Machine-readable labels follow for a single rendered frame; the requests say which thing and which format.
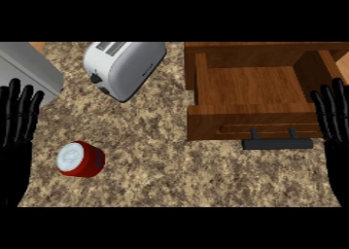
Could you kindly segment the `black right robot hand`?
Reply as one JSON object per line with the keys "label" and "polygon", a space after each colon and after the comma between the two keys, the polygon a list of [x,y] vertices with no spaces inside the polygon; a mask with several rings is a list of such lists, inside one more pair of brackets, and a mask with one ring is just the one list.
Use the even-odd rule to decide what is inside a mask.
{"label": "black right robot hand", "polygon": [[340,78],[311,91],[324,136],[327,178],[342,207],[349,208],[349,85]]}

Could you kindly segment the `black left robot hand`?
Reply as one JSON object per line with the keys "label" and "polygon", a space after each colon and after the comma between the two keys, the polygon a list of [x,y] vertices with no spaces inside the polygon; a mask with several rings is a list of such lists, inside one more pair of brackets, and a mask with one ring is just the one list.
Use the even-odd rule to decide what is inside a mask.
{"label": "black left robot hand", "polygon": [[18,78],[0,87],[0,208],[15,208],[25,195],[43,96],[31,85],[21,88]]}

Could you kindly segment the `red can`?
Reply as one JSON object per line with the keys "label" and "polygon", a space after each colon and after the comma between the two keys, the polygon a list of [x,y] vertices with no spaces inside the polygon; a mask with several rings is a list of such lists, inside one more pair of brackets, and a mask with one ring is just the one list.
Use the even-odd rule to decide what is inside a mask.
{"label": "red can", "polygon": [[59,172],[67,176],[93,177],[105,165],[105,154],[83,141],[67,144],[56,157]]}

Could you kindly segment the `wooden drawer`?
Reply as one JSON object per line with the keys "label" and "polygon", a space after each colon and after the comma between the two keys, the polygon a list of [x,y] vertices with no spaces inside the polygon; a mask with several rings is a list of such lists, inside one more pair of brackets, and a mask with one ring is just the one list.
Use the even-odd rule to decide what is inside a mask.
{"label": "wooden drawer", "polygon": [[187,109],[190,140],[323,136],[311,92],[342,76],[328,51],[302,54],[291,66],[215,68],[195,55],[195,104]]}

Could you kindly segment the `grey appliance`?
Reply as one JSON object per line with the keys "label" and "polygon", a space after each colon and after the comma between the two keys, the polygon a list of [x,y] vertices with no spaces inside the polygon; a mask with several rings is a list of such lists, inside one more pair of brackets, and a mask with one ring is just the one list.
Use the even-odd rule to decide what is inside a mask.
{"label": "grey appliance", "polygon": [[33,91],[45,92],[40,106],[58,97],[64,75],[28,42],[0,42],[0,87],[14,78],[23,86],[33,85]]}

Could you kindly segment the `wooden cabinet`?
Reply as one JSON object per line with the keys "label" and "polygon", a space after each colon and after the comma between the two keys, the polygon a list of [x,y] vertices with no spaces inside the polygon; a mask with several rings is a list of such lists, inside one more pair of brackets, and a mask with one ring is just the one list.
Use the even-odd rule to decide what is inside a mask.
{"label": "wooden cabinet", "polygon": [[291,66],[306,51],[328,51],[337,61],[349,52],[349,42],[185,42],[185,89],[194,90],[195,55],[210,57],[215,68]]}

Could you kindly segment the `silver toaster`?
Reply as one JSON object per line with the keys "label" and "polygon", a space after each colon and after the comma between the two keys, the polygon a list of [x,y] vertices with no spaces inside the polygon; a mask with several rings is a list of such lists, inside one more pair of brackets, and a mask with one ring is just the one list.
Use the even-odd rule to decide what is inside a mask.
{"label": "silver toaster", "polygon": [[127,102],[166,57],[164,42],[93,42],[83,67],[96,88]]}

